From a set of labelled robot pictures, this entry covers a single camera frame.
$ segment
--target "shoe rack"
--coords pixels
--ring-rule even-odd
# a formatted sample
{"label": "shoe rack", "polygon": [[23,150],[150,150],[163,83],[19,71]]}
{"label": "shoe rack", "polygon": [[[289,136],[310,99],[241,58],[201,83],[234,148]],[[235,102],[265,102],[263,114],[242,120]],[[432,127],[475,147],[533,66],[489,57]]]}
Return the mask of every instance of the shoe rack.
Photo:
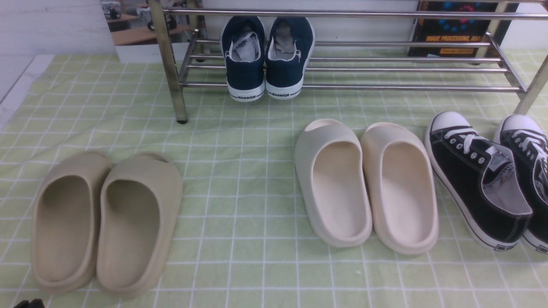
{"label": "shoe rack", "polygon": [[[475,2],[475,0],[461,0],[462,2]],[[499,0],[482,0],[482,2],[500,2]],[[316,46],[337,46],[337,47],[442,47],[442,48],[478,48],[476,57],[473,58],[430,58],[430,57],[348,57],[329,58],[312,57],[314,61],[332,62],[392,62],[392,63],[432,63],[432,64],[454,64],[467,63],[477,64],[470,67],[314,67],[309,65],[307,72],[435,72],[435,73],[500,73],[508,80],[506,86],[475,86],[475,85],[424,85],[424,84],[320,84],[305,83],[304,89],[314,90],[373,90],[373,91],[442,91],[442,92],[498,92],[515,93],[520,102],[514,113],[525,114],[540,94],[543,86],[548,81],[548,56],[540,65],[530,85],[524,83],[517,71],[512,67],[504,52],[493,40],[492,33],[495,33],[501,20],[548,20],[548,12],[542,14],[505,13],[508,3],[539,3],[548,10],[548,0],[507,0],[498,4],[495,13],[483,12],[374,12],[374,11],[339,11],[339,10],[260,10],[260,9],[206,9],[198,8],[195,0],[187,0],[187,7],[164,8],[161,0],[149,0],[151,15],[156,25],[156,35],[160,53],[165,69],[176,120],[180,124],[188,122],[183,90],[185,88],[226,88],[226,83],[218,82],[193,82],[187,80],[189,70],[224,70],[224,65],[210,65],[202,63],[204,60],[222,59],[222,55],[203,54],[204,45],[218,45],[219,40],[203,38],[198,29],[198,20],[201,16],[303,16],[334,17],[334,18],[424,18],[424,19],[480,19],[490,20],[487,32],[481,42],[450,43],[450,42],[340,42],[340,41],[317,41]],[[181,64],[177,68],[173,49],[167,27],[165,15],[189,15],[191,26],[194,29],[190,35],[190,44]],[[500,55],[498,58],[486,58],[487,49],[495,49]],[[481,64],[497,64],[498,68],[482,67]]]}

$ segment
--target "slide sandal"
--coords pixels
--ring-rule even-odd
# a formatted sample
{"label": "slide sandal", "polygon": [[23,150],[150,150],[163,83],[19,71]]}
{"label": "slide sandal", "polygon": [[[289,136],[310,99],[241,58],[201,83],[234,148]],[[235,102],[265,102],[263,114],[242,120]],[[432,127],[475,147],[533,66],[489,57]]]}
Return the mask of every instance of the slide sandal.
{"label": "slide sandal", "polygon": [[438,239],[438,210],[430,160],[415,134],[376,123],[360,140],[363,170],[379,239],[402,254],[422,254]]}
{"label": "slide sandal", "polygon": [[295,168],[316,235],[335,247],[365,242],[372,218],[354,132],[334,119],[310,123],[297,139]]}
{"label": "slide sandal", "polygon": [[171,160],[141,152],[115,165],[101,191],[97,278],[115,296],[144,294],[160,279],[182,199]]}
{"label": "slide sandal", "polygon": [[32,273],[42,291],[77,289],[95,274],[99,196],[112,163],[104,153],[84,151],[54,166],[35,201]]}

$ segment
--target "black sneaker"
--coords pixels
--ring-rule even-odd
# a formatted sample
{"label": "black sneaker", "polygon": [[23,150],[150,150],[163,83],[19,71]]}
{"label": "black sneaker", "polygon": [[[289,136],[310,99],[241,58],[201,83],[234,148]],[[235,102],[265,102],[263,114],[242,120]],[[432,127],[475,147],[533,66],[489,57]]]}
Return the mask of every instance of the black sneaker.
{"label": "black sneaker", "polygon": [[522,242],[548,254],[548,174],[546,135],[529,117],[511,115],[500,123],[494,141],[512,150],[521,191],[533,208]]}
{"label": "black sneaker", "polygon": [[513,248],[533,211],[521,193],[512,152],[478,136],[464,117],[451,111],[434,117],[425,145],[472,237],[495,251]]}
{"label": "black sneaker", "polygon": [[262,97],[265,90],[265,29],[256,16],[234,16],[221,30],[221,52],[230,96],[239,102]]}
{"label": "black sneaker", "polygon": [[266,47],[266,92],[275,99],[299,95],[316,41],[305,17],[278,17]]}

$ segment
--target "green checkered mat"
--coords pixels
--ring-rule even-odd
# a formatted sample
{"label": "green checkered mat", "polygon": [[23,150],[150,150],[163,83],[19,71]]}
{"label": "green checkered mat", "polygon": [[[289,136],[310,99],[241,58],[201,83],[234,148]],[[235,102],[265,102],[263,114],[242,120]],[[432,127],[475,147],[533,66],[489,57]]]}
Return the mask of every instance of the green checkered mat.
{"label": "green checkered mat", "polygon": [[[515,50],[510,57],[530,81],[545,52]],[[307,78],[507,85],[500,75]],[[215,71],[189,76],[224,79]],[[179,125],[162,65],[125,65],[115,55],[55,57],[0,134],[1,307],[33,298],[52,308],[548,306],[548,256],[521,244],[503,253],[480,247],[438,181],[439,241],[428,254],[395,254],[375,234],[360,247],[327,246],[312,231],[292,161],[296,137],[314,119],[335,118],[358,135],[387,121],[423,136],[436,113],[454,110],[490,138],[516,106],[516,95],[305,90],[292,101],[265,96],[246,105],[226,90],[187,89],[185,98],[190,121]],[[548,128],[548,89],[529,114]],[[54,164],[84,149],[105,151],[115,162],[137,151],[164,152],[183,174],[184,199],[164,275],[138,299],[111,298],[96,281],[50,296],[32,277],[32,200]]]}

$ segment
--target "white floor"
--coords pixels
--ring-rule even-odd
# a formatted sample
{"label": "white floor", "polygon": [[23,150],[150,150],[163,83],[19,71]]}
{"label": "white floor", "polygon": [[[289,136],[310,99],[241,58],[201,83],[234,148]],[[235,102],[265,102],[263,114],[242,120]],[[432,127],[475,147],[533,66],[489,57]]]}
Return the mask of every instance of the white floor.
{"label": "white floor", "polygon": [[23,103],[32,83],[44,73],[53,57],[0,56],[0,129]]}

